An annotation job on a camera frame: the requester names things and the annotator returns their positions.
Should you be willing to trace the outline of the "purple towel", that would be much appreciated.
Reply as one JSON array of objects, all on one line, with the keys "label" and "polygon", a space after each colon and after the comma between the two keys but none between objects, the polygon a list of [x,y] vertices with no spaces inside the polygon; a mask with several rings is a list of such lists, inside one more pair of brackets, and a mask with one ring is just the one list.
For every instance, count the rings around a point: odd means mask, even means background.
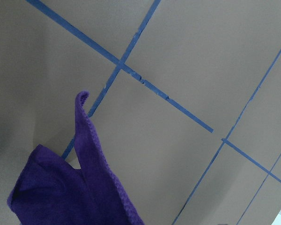
[{"label": "purple towel", "polygon": [[49,148],[30,154],[7,205],[23,225],[141,225],[143,221],[103,154],[94,124],[75,98],[73,168]]}]

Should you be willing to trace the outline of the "blue tape line lengthwise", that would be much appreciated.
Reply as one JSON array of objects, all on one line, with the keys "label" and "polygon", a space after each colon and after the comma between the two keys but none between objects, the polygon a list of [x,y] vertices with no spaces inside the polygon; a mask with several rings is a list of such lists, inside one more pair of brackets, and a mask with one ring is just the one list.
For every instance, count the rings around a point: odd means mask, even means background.
[{"label": "blue tape line lengthwise", "polygon": [[151,82],[149,82],[146,79],[143,79],[140,74],[138,74],[136,71],[134,71],[131,67],[126,65],[126,60],[130,56],[133,48],[136,46],[139,38],[141,37],[142,32],[146,28],[148,22],[152,18],[154,12],[156,11],[160,1],[155,0],[153,1],[152,5],[150,6],[148,12],[146,13],[144,19],[142,20],[139,28],[137,29],[136,33],[134,34],[133,38],[131,39],[128,47],[126,48],[125,52],[123,53],[122,57],[118,59],[116,56],[111,54],[109,51],[104,49],[101,45],[99,45],[96,41],[85,35],[83,32],[81,32],[78,28],[74,27],[71,23],[69,23],[66,19],[64,19],[62,16],[57,14],[54,10],[49,8],[47,5],[45,5],[40,0],[29,0],[29,4],[31,4],[33,7],[35,7],[37,10],[42,12],[44,15],[55,21],[58,25],[60,25],[62,28],[67,30],[69,33],[74,35],[76,38],[81,40],[83,43],[91,47],[93,50],[98,52],[100,55],[105,57],[107,60],[112,62],[116,67],[115,71],[110,75],[110,78],[108,79],[105,87],[100,92],[99,96],[95,100],[94,104],[92,105],[88,116],[92,116],[94,112],[96,111],[97,107],[101,104],[102,100],[104,99],[105,95],[107,94],[109,88],[112,86],[115,78],[117,77],[117,74],[119,71],[123,70],[124,72],[128,73],[131,77],[133,77],[135,80],[137,80],[139,83],[143,84],[145,87],[147,87],[149,90],[154,92],[156,95],[164,99],[166,102],[168,102],[170,105],[178,109],[180,112],[182,112],[184,115],[192,119],[194,122],[199,124],[201,127],[203,127],[208,132],[212,133],[214,131],[213,128],[211,128],[207,123],[202,121],[200,118],[198,118],[196,115],[191,113],[189,110],[184,108],[181,104],[176,102],[174,99],[170,98],[166,93],[161,91],[159,88],[157,88],[155,85],[153,85]]}]

